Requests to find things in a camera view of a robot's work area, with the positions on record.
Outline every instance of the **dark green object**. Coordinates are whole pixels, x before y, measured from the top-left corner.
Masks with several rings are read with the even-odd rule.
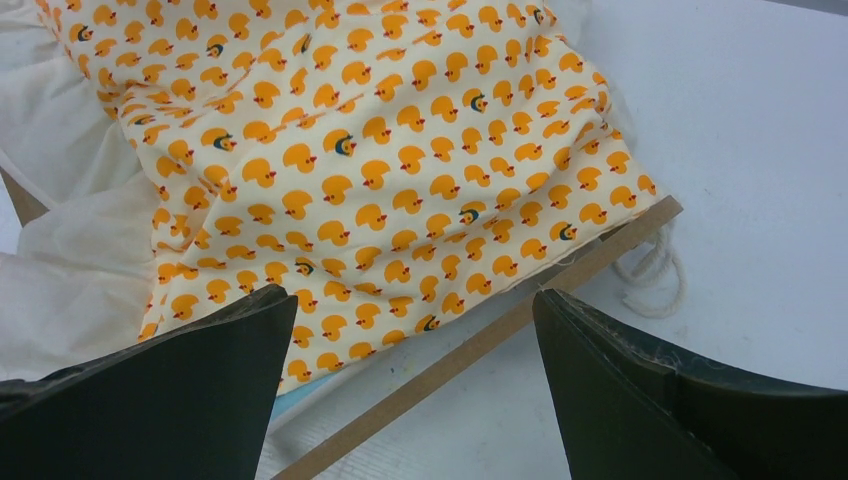
[[[848,478],[848,392],[716,362],[555,290],[533,316],[574,479]]]
[[[0,478],[253,479],[297,297],[273,285],[37,382],[0,382]]]

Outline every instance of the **wooden stick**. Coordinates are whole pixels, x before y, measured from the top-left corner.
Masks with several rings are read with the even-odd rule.
[[[639,218],[616,231],[598,247],[578,258],[547,282],[543,288],[574,291],[613,261],[644,243],[682,210],[674,198],[665,197]],[[274,480],[316,477],[513,334],[532,323],[532,304],[533,295],[528,295],[512,310],[474,334],[278,473]]]

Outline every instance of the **white fabric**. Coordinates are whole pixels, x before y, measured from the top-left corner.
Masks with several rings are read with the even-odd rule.
[[[153,274],[143,174],[29,223],[0,254],[0,380],[35,380],[135,343]]]
[[[37,9],[0,2],[0,167],[54,208],[122,185],[141,167]]]

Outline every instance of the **drawstring bag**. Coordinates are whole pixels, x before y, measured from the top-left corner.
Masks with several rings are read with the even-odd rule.
[[[544,2],[39,4],[160,198],[139,340],[283,285],[281,394],[662,198]]]

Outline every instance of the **drawstring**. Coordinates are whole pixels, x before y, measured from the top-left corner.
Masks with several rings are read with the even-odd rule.
[[[630,294],[622,299],[622,303],[627,308],[646,318],[666,318],[674,315],[680,309],[689,288],[683,262],[671,245],[671,229],[672,224],[665,225],[654,234],[650,240],[654,248],[642,257],[632,271],[625,270],[620,260],[616,260],[612,264],[613,270],[624,283],[639,289],[655,286],[668,274],[672,267],[674,268],[677,276],[677,294],[675,294],[674,300],[667,305],[660,307],[646,305]]]

